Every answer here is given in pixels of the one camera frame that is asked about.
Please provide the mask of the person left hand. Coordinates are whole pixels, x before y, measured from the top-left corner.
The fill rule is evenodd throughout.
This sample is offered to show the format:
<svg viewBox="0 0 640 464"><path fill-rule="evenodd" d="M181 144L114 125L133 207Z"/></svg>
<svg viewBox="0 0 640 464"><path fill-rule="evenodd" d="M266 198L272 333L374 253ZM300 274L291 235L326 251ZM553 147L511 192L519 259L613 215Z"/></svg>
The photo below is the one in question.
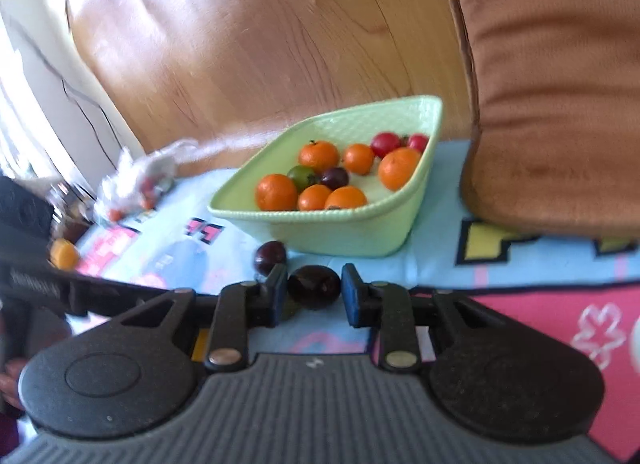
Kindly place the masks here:
<svg viewBox="0 0 640 464"><path fill-rule="evenodd" d="M6 362L0 374L1 398L20 414L24 412L24 406L18 394L18 381L26 364L27 360L24 358L13 359Z"/></svg>

